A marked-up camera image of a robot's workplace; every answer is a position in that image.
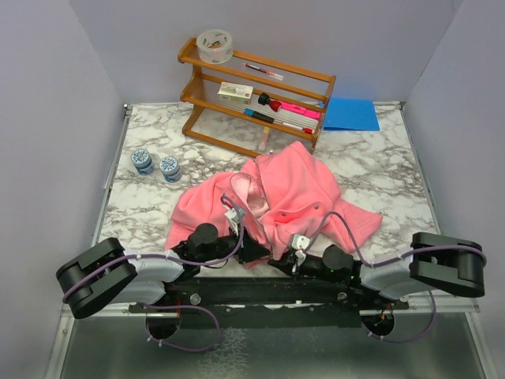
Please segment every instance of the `jar lid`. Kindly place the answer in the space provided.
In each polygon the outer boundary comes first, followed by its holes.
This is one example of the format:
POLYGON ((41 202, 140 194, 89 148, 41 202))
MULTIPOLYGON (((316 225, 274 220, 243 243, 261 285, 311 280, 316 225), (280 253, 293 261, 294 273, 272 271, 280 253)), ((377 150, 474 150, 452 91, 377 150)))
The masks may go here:
POLYGON ((142 168, 143 166, 146 166, 146 163, 148 163, 150 159, 151 156, 147 150, 137 150, 132 154, 132 162, 135 167, 142 168))
POLYGON ((179 163, 173 156, 166 156, 159 162, 159 168, 164 174, 172 175, 179 171, 179 163))

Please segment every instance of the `blue paper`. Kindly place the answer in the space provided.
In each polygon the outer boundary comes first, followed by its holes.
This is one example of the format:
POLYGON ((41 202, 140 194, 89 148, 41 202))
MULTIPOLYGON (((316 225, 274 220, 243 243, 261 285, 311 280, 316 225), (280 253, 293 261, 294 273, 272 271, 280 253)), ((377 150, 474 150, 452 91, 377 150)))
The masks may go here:
POLYGON ((332 97, 323 130, 380 130, 373 102, 332 97))

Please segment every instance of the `gray floor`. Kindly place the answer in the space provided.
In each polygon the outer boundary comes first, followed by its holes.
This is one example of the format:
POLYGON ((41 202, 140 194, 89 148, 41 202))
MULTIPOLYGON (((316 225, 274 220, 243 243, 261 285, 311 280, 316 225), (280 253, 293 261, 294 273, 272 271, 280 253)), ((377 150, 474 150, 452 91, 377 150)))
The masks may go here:
MULTIPOLYGON (((391 336, 420 331, 428 314, 397 316, 391 336)), ((203 346, 211 331, 180 331, 172 338, 203 346)), ((228 329, 206 354, 146 342, 142 317, 90 317, 73 329, 62 378, 481 378, 463 313, 438 316, 432 333, 415 343, 368 338, 362 329, 228 329)))

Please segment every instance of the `small cardboard box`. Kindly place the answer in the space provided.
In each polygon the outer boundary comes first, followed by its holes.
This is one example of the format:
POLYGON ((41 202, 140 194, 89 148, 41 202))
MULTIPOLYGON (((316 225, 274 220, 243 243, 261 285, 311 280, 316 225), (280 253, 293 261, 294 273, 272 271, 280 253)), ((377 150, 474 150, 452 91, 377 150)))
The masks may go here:
POLYGON ((218 92, 221 100, 233 101, 240 104, 250 104, 253 96, 253 87, 235 83, 221 83, 218 92))

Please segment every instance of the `bolt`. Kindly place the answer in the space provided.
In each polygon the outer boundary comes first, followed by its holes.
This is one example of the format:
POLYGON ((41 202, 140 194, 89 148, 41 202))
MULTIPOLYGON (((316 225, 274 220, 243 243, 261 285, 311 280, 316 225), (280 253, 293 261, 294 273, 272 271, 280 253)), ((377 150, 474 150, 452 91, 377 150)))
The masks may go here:
POLYGON ((199 294, 192 294, 191 296, 189 296, 189 302, 191 302, 194 306, 200 304, 201 301, 202 298, 200 297, 199 294))
POLYGON ((340 302, 345 302, 347 300, 347 293, 339 292, 339 294, 337 295, 337 300, 340 302))

